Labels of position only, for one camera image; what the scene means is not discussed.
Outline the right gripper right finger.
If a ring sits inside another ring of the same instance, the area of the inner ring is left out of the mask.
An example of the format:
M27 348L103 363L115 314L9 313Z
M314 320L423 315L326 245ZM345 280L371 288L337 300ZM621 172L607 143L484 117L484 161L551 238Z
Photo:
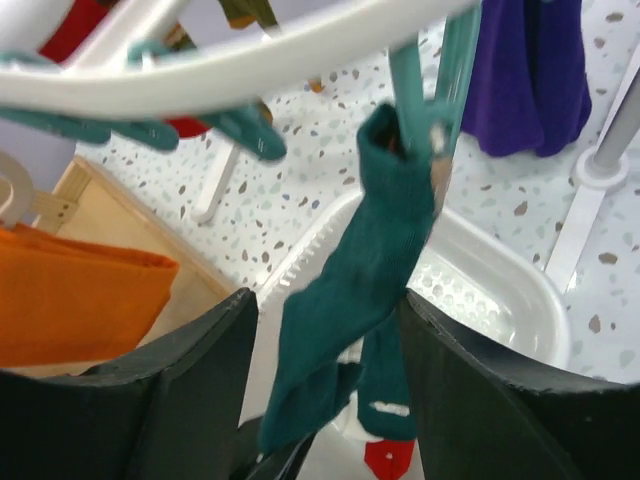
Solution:
M638 478L638 385L533 360L414 292L397 319L426 478Z

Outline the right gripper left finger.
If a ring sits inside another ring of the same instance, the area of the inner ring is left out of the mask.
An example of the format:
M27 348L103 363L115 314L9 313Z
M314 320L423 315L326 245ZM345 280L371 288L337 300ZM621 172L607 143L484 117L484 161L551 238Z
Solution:
M1 375L5 479L226 479L257 326L241 289L78 376Z

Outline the red santa sock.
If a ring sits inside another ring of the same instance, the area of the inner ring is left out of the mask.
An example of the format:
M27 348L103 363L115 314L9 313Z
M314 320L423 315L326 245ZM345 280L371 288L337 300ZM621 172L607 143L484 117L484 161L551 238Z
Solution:
M399 480L409 470L415 441L367 442L364 462L378 480Z
M66 18L38 53L55 63L65 61L117 3L118 0L75 0Z

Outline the dark green sock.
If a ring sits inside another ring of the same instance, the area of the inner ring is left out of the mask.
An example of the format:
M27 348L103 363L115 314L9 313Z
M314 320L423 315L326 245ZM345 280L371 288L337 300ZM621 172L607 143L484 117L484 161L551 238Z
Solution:
M339 357L363 369L349 402L332 425L345 437L364 442L410 441L416 426L396 316L349 346Z
M436 219L430 157L405 156L396 111L379 105L357 132L364 196L321 273L283 308L278 366L259 434L269 454L331 422L363 369L340 355L406 293Z

